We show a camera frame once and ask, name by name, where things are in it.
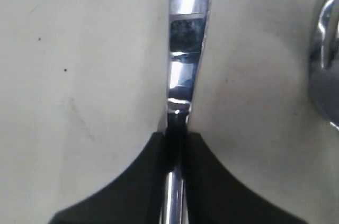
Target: chrome rod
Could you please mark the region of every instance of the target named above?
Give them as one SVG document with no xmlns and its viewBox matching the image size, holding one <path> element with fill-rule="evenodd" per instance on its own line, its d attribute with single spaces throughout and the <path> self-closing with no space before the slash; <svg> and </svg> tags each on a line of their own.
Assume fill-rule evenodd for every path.
<svg viewBox="0 0 339 224">
<path fill-rule="evenodd" d="M 169 0 L 167 83 L 169 128 L 185 128 L 189 119 L 195 79 L 206 39 L 209 5 L 210 0 Z M 184 195 L 185 184 L 178 161 L 166 178 L 163 224 L 184 223 L 186 211 Z"/>
</svg>

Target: shiny chrome bar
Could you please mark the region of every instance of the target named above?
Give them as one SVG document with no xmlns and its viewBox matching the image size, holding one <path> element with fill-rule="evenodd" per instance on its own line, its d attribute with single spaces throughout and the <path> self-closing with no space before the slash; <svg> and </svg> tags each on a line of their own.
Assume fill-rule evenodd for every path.
<svg viewBox="0 0 339 224">
<path fill-rule="evenodd" d="M 210 0 L 170 0 L 167 125 L 186 127 L 206 39 Z M 180 164 L 167 174 L 163 224 L 183 224 L 185 184 Z"/>
</svg>

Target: white surface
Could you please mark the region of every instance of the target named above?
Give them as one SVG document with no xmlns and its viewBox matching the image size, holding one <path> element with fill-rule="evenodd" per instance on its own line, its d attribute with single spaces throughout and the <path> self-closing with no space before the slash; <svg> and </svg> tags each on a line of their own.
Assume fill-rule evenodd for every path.
<svg viewBox="0 0 339 224">
<path fill-rule="evenodd" d="M 45 224 L 157 129 L 168 0 L 0 1 L 0 220 Z M 307 96 L 314 2 L 213 0 L 190 129 L 247 186 L 327 224 L 339 219 L 339 134 Z"/>
</svg>

